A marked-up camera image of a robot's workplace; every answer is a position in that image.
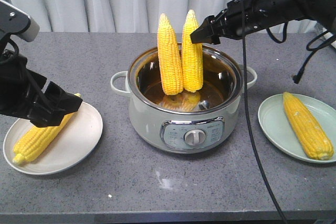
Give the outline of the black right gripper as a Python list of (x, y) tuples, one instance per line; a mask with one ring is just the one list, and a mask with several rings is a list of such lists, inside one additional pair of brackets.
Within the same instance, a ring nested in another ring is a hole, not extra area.
[(292, 14), (275, 0), (252, 0), (246, 4), (233, 0), (217, 16), (208, 16), (191, 35), (193, 44), (221, 43), (220, 37), (242, 39), (255, 33), (292, 20)]

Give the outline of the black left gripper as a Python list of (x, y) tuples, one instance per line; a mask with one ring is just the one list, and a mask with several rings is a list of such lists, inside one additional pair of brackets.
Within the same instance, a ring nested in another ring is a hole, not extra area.
[(77, 112), (82, 98), (64, 91), (47, 78), (26, 68), (23, 56), (1, 62), (1, 115), (28, 119), (37, 127), (59, 126), (68, 114)]

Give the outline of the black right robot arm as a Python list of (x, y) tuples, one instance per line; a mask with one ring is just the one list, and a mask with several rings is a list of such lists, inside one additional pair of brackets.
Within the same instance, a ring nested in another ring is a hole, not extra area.
[(315, 20), (335, 34), (335, 0), (233, 0), (217, 16), (208, 16), (191, 33), (194, 44), (219, 44), (292, 20)]

